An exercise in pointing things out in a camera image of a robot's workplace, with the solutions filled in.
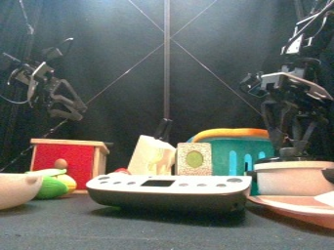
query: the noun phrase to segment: white bowl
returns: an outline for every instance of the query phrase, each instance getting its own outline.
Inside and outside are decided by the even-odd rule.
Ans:
[[[317,196],[334,190],[322,170],[334,169],[332,161],[277,161],[254,164],[261,195]]]
[[[31,174],[0,174],[0,209],[31,201],[42,187],[43,177]]]

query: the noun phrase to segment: teal basket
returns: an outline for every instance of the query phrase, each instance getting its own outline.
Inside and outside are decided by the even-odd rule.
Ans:
[[[207,138],[199,143],[211,144],[214,176],[243,176],[254,170],[258,159],[271,157],[271,142],[259,138]],[[250,195],[258,195],[257,182],[251,182]]]

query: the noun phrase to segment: red box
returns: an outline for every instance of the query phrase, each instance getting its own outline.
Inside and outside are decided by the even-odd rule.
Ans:
[[[30,170],[54,168],[58,159],[68,162],[67,174],[78,182],[78,190],[86,190],[86,183],[106,173],[110,150],[103,142],[31,139],[34,144]]]

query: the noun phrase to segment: black table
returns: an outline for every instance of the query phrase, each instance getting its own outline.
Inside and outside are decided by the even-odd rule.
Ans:
[[[233,215],[123,210],[87,194],[0,211],[0,249],[333,249],[334,230],[247,203]]]

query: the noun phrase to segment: black curtain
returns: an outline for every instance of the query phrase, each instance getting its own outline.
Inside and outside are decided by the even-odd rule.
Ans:
[[[48,138],[112,142],[107,164],[112,171],[127,166],[139,135],[152,136],[165,116],[165,1],[23,2],[35,29],[31,60],[40,61],[44,48],[75,39],[70,54],[51,66],[72,84],[87,112],[82,121],[66,123]],[[23,59],[28,36],[20,1],[2,1],[0,10],[0,52]],[[297,20],[291,0],[171,0],[174,146],[206,129],[263,128],[261,99],[239,91],[239,82],[249,72],[279,69],[281,49]],[[16,98],[24,100],[26,86],[18,83],[8,89],[10,73],[2,71],[2,93],[20,91]],[[43,108],[6,101],[2,118],[6,164],[62,119],[50,118]],[[28,162],[30,155],[7,171],[24,171]]]

